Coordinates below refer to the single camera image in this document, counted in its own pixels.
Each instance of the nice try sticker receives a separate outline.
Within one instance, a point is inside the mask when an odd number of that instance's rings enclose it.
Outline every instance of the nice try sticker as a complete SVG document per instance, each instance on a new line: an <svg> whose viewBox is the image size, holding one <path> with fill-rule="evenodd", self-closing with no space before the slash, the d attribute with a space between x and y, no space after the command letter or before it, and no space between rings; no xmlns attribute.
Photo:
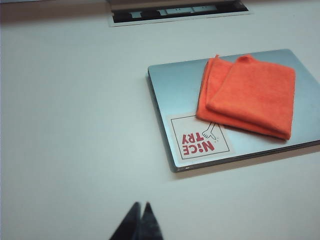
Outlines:
<svg viewBox="0 0 320 240"><path fill-rule="evenodd" d="M230 152L223 126L195 115L169 118L182 160Z"/></svg>

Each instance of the pointing hand illustration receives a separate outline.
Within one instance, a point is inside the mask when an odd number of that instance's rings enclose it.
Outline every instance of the pointing hand illustration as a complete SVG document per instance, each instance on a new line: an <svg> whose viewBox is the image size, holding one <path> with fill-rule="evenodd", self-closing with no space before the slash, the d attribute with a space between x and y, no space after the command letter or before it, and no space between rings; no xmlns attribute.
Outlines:
<svg viewBox="0 0 320 240"><path fill-rule="evenodd" d="M216 140L217 139L216 136L212 133L212 130L214 129L215 125L216 125L215 123L210 122L209 127L207 128L207 130L205 130L202 133L202 136L204 136L206 139L211 137L214 140Z"/></svg>

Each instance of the folded towel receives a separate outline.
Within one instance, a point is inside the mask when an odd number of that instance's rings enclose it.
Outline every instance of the folded towel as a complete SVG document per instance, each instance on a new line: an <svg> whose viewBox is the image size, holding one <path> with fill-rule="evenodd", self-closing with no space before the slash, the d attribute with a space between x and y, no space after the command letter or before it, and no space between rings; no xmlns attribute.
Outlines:
<svg viewBox="0 0 320 240"><path fill-rule="evenodd" d="M295 92L294 69L251 55L235 63L209 59L196 116L265 135L290 139Z"/></svg>

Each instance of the white table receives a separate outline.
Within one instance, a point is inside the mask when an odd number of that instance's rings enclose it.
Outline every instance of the white table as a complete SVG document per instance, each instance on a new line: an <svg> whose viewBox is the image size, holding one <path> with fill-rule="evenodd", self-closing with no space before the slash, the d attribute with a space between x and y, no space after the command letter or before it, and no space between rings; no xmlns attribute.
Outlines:
<svg viewBox="0 0 320 240"><path fill-rule="evenodd" d="M106 240L135 201L166 240L320 239L320 146L173 173L146 77L288 48L320 80L320 1L127 27L104 0L71 2L1 5L3 240Z"/></svg>

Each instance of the laptop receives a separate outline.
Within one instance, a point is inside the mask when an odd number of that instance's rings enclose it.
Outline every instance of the laptop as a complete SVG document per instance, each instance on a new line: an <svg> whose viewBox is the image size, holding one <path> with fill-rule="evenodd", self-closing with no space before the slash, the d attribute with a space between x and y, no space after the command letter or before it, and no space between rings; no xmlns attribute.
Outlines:
<svg viewBox="0 0 320 240"><path fill-rule="evenodd" d="M295 69L290 140L197 119L199 91L208 59L152 65L148 75L175 172L320 144L320 85L316 79L289 49L250 54L260 61ZM221 59L234 62L242 55Z"/></svg>

